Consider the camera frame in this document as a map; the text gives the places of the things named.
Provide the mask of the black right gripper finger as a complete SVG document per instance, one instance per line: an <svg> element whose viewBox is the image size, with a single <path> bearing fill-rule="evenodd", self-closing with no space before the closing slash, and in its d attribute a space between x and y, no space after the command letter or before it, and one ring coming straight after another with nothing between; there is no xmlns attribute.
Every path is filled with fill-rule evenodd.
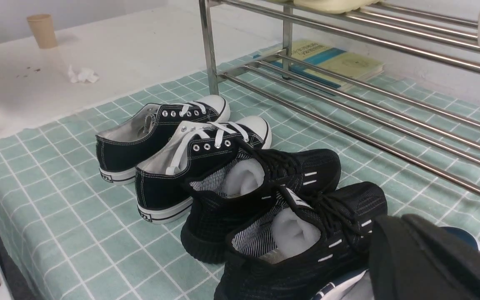
<svg viewBox="0 0 480 300"><path fill-rule="evenodd" d="M480 300L480 251L421 216L377 217L368 262L376 300Z"/></svg>

